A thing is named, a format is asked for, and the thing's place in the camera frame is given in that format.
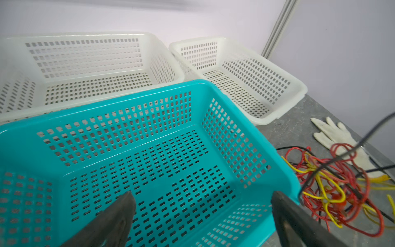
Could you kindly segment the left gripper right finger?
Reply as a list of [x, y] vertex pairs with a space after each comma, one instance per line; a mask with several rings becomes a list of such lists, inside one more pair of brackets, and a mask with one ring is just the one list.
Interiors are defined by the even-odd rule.
[[282, 247], [345, 246], [283, 192], [275, 191], [271, 203], [275, 227]]

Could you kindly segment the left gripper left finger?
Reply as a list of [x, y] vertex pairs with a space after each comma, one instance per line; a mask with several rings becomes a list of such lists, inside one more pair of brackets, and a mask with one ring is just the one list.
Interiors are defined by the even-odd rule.
[[125, 247], [136, 212], [131, 192], [120, 196], [63, 247]]

